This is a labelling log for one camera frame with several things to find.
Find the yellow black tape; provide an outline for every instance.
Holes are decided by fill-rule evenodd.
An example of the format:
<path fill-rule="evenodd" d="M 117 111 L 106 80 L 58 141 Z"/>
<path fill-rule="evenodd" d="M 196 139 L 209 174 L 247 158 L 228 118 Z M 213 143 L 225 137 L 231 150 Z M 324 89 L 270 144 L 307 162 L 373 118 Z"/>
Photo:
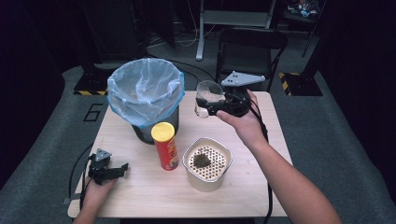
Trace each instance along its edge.
<path fill-rule="evenodd" d="M 299 76 L 300 73 L 279 73 L 280 81 L 282 82 L 283 91 L 286 95 L 291 95 L 290 87 L 288 81 L 286 80 L 286 75 Z"/>
<path fill-rule="evenodd" d="M 107 95 L 107 90 L 105 91 L 74 91 L 75 95 Z"/>

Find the wooden table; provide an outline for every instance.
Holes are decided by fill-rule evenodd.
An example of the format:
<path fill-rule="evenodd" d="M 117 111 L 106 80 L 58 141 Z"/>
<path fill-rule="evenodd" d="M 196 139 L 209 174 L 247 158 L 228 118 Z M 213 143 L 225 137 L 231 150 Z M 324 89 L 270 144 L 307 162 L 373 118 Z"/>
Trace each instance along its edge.
<path fill-rule="evenodd" d="M 267 92 L 258 96 L 263 121 L 271 145 L 291 163 L 276 111 Z M 215 116 L 195 115 L 195 91 L 186 91 L 180 103 L 176 135 L 179 165 L 165 171 L 155 146 L 141 142 L 131 124 L 108 109 L 92 147 L 112 153 L 109 167 L 129 162 L 130 169 L 110 192 L 99 217 L 265 217 L 268 211 L 267 181 L 250 151 L 233 127 Z M 221 187 L 212 192 L 193 188 L 187 179 L 182 157 L 187 148 L 202 137 L 211 137 L 233 153 L 233 163 Z M 81 189 L 81 181 L 76 193 Z M 76 217 L 78 200 L 71 202 L 68 215 Z M 273 217 L 286 213 L 274 197 Z"/>

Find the black stand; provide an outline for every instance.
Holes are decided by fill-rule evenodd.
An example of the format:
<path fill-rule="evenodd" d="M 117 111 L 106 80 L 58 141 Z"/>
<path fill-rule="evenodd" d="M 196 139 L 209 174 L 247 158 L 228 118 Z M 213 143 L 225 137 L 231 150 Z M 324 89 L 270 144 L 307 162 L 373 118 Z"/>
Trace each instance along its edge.
<path fill-rule="evenodd" d="M 84 69 L 84 74 L 74 88 L 77 95 L 107 95 L 107 79 L 115 69 L 94 67 L 91 71 Z"/>
<path fill-rule="evenodd" d="M 322 96 L 322 92 L 313 77 L 304 77 L 298 73 L 279 73 L 283 89 L 292 96 Z"/>

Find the cable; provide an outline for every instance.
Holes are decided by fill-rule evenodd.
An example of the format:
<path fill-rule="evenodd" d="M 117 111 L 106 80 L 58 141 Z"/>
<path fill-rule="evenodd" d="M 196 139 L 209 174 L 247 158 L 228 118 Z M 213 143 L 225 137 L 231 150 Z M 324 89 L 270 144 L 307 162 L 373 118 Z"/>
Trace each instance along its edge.
<path fill-rule="evenodd" d="M 222 4 L 223 4 L 224 0 L 221 0 L 221 4 L 220 4 L 220 11 L 222 11 Z M 212 28 L 210 28 L 210 30 L 206 33 L 206 35 L 204 35 L 204 38 L 210 34 L 210 32 L 213 30 L 213 28 L 215 28 L 216 24 L 214 24 L 212 26 Z"/>
<path fill-rule="evenodd" d="M 189 46 L 193 45 L 193 44 L 195 43 L 195 41 L 197 40 L 197 36 L 198 36 L 197 24 L 196 24 L 196 22 L 195 22 L 194 17 L 192 16 L 190 0 L 188 0 L 187 2 L 188 2 L 188 4 L 189 4 L 189 10 L 190 10 L 190 15 L 191 15 L 191 18 L 192 18 L 192 22 L 194 23 L 195 38 L 191 41 L 191 43 L 190 43 L 189 45 L 182 45 L 182 44 L 180 44 L 180 42 L 179 42 L 179 44 L 180 44 L 181 46 L 183 46 L 183 47 L 189 47 Z"/>
<path fill-rule="evenodd" d="M 87 189 L 88 184 L 91 183 L 91 180 L 90 180 L 90 182 L 88 182 L 88 184 L 87 184 L 87 187 L 85 186 L 85 174 L 87 172 L 88 161 L 90 161 L 92 159 L 93 159 L 93 154 L 90 157 L 88 157 L 88 159 L 85 161 L 84 170 L 82 171 L 82 184 L 81 184 L 82 186 L 81 186 L 81 194 L 79 196 L 79 209 L 80 210 L 82 208 L 82 205 L 84 204 L 85 190 Z"/>
<path fill-rule="evenodd" d="M 88 149 L 90 149 L 93 146 L 93 143 L 91 143 L 89 146 L 87 146 L 84 151 L 78 156 L 78 159 L 76 160 L 73 168 L 72 168 L 72 172 L 70 173 L 69 176 L 69 199 L 72 197 L 72 177 L 73 177 L 73 173 L 76 169 L 77 163 L 79 162 L 79 160 L 81 159 L 81 157 L 88 151 Z"/>
<path fill-rule="evenodd" d="M 198 86 L 198 83 L 200 83 L 200 82 L 201 82 L 201 79 L 200 79 L 200 78 L 198 78 L 198 76 L 194 75 L 194 74 L 193 74 L 193 73 L 191 73 L 191 72 L 184 71 L 183 69 L 181 69 L 181 68 L 179 68 L 179 67 L 177 67 L 177 66 L 176 66 L 176 68 L 177 68 L 178 70 L 182 71 L 183 73 L 187 73 L 187 74 L 189 74 L 190 76 L 192 76 L 192 77 L 194 77 L 194 78 L 195 78 L 196 84 L 195 84 L 195 88 L 194 88 L 194 90 L 196 90 L 196 88 L 197 88 L 197 86 Z"/>
<path fill-rule="evenodd" d="M 187 66 L 196 68 L 196 69 L 198 69 L 198 70 L 201 70 L 201 71 L 203 71 L 204 73 L 206 73 L 210 78 L 212 78 L 213 81 L 215 81 L 215 79 L 214 79 L 208 72 L 206 72 L 206 70 L 204 70 L 204 69 L 202 69 L 202 68 L 200 68 L 200 67 L 194 66 L 194 65 L 189 64 L 189 63 L 182 63 L 182 62 L 174 61 L 174 60 L 168 60 L 168 61 L 170 61 L 170 62 L 172 62 L 172 63 L 181 63 L 181 64 L 184 64 L 184 65 L 187 65 Z"/>
<path fill-rule="evenodd" d="M 178 41 L 176 41 L 176 43 L 183 43 L 183 42 L 190 42 L 190 40 L 178 40 Z M 160 45 L 166 45 L 166 44 L 168 44 L 168 43 L 163 42 L 163 41 L 159 41 L 159 43 L 150 44 L 150 46 L 148 46 L 147 48 L 151 49 L 151 48 L 154 48 L 154 47 L 157 47 L 157 46 L 160 46 Z"/>
<path fill-rule="evenodd" d="M 240 102 L 243 102 L 243 100 L 242 100 L 239 96 L 237 96 L 237 95 L 235 95 L 235 94 L 230 94 L 230 96 L 232 96 L 232 97 L 238 99 Z M 249 110 L 253 113 L 253 115 L 254 115 L 254 116 L 257 118 L 257 120 L 259 121 L 260 126 L 262 126 L 262 134 L 264 135 L 265 140 L 267 140 L 267 142 L 269 142 L 269 141 L 268 141 L 268 131 L 267 131 L 267 128 L 265 127 L 264 122 L 262 122 L 262 113 L 260 112 L 260 109 L 259 109 L 258 105 L 257 105 L 253 100 L 251 100 L 251 99 L 249 99 L 249 100 L 250 100 L 251 103 L 253 103 L 253 104 L 256 106 L 258 112 L 256 112 L 256 111 L 253 109 L 253 107 L 251 106 L 251 104 L 248 105 Z M 270 219 L 271 214 L 272 214 L 272 211 L 273 211 L 273 203 L 274 203 L 274 202 L 273 202 L 273 191 L 272 191 L 272 188 L 271 188 L 271 186 L 270 186 L 269 183 L 267 184 L 267 189 L 268 189 L 268 212 L 267 212 L 267 215 L 265 216 L 265 219 L 264 219 L 263 224 L 268 223 L 268 220 Z"/>

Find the trash can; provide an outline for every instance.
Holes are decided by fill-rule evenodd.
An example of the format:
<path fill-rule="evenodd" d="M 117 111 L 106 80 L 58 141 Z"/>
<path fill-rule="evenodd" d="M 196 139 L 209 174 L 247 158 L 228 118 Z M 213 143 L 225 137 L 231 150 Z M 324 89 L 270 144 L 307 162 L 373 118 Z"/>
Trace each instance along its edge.
<path fill-rule="evenodd" d="M 184 94 L 184 74 L 164 59 L 126 63 L 107 80 L 112 111 L 133 126 L 140 140 L 152 145 L 155 124 L 169 122 L 177 132 L 178 105 Z"/>

